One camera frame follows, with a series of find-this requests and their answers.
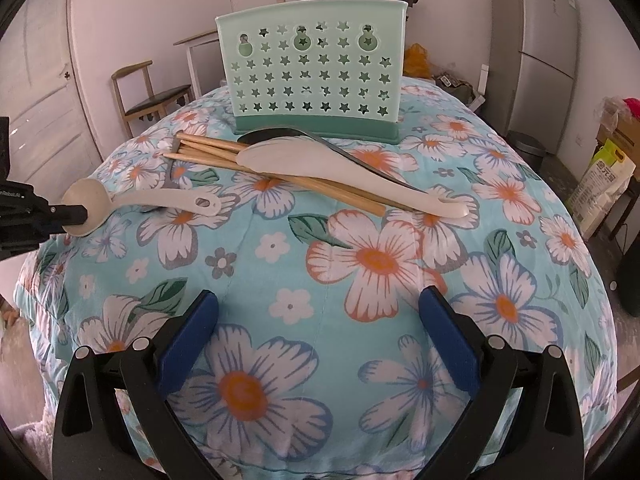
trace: white door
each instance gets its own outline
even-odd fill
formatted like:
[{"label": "white door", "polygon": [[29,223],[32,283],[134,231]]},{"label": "white door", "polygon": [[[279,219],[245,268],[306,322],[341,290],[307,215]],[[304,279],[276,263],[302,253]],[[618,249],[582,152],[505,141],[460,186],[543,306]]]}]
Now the white door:
[{"label": "white door", "polygon": [[66,0],[27,0],[0,40],[0,115],[9,179],[50,203],[100,164],[71,65]]}]

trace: bed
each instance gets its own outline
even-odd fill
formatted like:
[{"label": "bed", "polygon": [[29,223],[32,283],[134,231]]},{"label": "bed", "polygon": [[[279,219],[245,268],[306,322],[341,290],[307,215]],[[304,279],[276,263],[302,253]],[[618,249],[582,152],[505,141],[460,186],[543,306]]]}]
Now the bed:
[{"label": "bed", "polygon": [[[562,347],[586,449],[615,413],[616,336],[602,280],[551,189],[455,98],[404,78],[397,146],[335,140],[382,171],[457,197],[463,219],[388,209],[384,218],[291,184],[176,162],[214,218],[121,208],[84,238],[52,237],[22,267],[15,303],[30,320],[55,406],[74,349],[152,336],[203,289],[220,321],[170,402],[226,477],[411,478],[468,399],[418,320],[436,285],[453,308],[514,348]],[[121,145],[94,177],[114,194],[165,184],[175,133],[235,139],[216,89]],[[159,466],[124,392],[141,458]],[[511,421],[506,406],[481,463]]]}]

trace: white table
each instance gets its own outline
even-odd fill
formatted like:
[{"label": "white table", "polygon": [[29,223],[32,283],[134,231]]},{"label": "white table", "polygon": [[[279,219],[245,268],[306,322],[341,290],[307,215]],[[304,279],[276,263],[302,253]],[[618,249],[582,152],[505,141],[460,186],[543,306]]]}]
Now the white table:
[{"label": "white table", "polygon": [[187,63],[189,65],[189,74],[191,75],[191,88],[196,99],[202,97],[202,90],[200,89],[200,80],[198,79],[198,71],[193,63],[193,49],[196,46],[204,45],[207,43],[215,43],[220,41],[218,37],[218,31],[216,29],[208,30],[207,32],[201,32],[185,38],[184,40],[177,41],[174,46],[184,45],[187,49]]}]

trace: cardboard box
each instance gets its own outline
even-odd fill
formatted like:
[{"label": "cardboard box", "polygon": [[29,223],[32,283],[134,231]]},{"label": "cardboard box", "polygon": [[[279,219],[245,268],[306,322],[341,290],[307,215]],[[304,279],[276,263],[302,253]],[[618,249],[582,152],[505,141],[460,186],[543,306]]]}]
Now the cardboard box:
[{"label": "cardboard box", "polygon": [[596,138],[602,144],[607,139],[611,139],[617,147],[625,152],[625,155],[636,164],[634,177],[636,180],[640,180],[640,121],[638,119],[631,118],[627,121],[621,118],[618,121],[618,127],[613,132],[600,125]]}]

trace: blue gripper pad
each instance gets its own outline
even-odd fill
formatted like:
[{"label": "blue gripper pad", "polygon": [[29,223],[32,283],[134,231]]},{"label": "blue gripper pad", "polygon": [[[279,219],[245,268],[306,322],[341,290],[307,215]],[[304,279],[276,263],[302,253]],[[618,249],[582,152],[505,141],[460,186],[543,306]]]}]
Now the blue gripper pad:
[{"label": "blue gripper pad", "polygon": [[189,317],[158,359],[156,390],[162,399],[180,390],[218,322],[220,308],[213,292],[203,290],[190,309],[192,307]]},{"label": "blue gripper pad", "polygon": [[473,399],[480,389],[478,358],[451,317],[456,315],[454,310],[432,288],[425,288],[420,294],[420,320],[456,387]]}]

